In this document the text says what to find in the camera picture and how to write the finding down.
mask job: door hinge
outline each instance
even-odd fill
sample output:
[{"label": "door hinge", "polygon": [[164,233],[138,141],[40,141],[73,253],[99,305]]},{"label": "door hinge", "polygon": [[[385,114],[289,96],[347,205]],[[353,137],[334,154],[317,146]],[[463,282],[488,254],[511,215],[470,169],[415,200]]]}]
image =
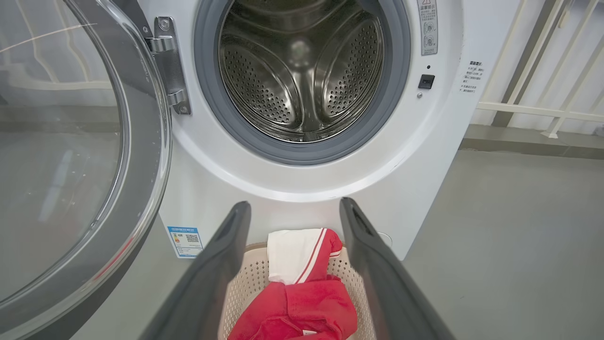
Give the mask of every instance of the door hinge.
[{"label": "door hinge", "polygon": [[164,83],[166,101],[176,113],[191,114],[174,20],[169,16],[158,16],[154,26],[154,37],[146,40]]}]

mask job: washing machine drum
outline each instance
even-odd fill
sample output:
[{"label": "washing machine drum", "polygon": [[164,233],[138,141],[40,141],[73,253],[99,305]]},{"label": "washing machine drum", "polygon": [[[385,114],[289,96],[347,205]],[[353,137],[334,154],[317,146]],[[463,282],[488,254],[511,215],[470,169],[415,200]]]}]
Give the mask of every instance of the washing machine drum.
[{"label": "washing machine drum", "polygon": [[[200,7],[195,39],[200,85],[221,124],[253,152],[328,162],[360,147],[394,110],[410,60],[402,6],[386,15],[377,2],[238,0],[216,16],[210,3]],[[389,23],[404,29],[392,34]]]}]

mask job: washing machine door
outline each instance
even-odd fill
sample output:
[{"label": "washing machine door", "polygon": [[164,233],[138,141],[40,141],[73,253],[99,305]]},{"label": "washing machine door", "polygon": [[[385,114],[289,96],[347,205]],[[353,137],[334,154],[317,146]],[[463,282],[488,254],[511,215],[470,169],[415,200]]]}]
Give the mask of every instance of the washing machine door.
[{"label": "washing machine door", "polygon": [[0,4],[0,339],[70,337],[157,215],[184,101],[149,46],[175,46],[117,3]]}]

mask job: white front-loading washing machine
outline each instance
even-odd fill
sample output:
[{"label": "white front-loading washing machine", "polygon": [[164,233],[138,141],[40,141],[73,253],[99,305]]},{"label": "white front-loading washing machine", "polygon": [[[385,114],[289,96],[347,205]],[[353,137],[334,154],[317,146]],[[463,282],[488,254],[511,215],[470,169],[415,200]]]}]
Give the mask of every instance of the white front-loading washing machine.
[{"label": "white front-loading washing machine", "polygon": [[250,244],[351,197],[403,259],[518,3],[4,2],[0,338],[89,316],[158,210],[206,243],[247,201]]}]

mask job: white and red clothing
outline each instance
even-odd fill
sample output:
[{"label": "white and red clothing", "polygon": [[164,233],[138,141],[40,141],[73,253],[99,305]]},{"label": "white and red clothing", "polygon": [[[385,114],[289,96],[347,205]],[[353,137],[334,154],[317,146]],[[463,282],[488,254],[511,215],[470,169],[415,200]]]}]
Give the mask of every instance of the white and red clothing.
[{"label": "white and red clothing", "polygon": [[253,300],[228,340],[343,340],[356,332],[357,315],[344,284],[327,274],[342,250],[330,229],[269,234],[271,283]]}]

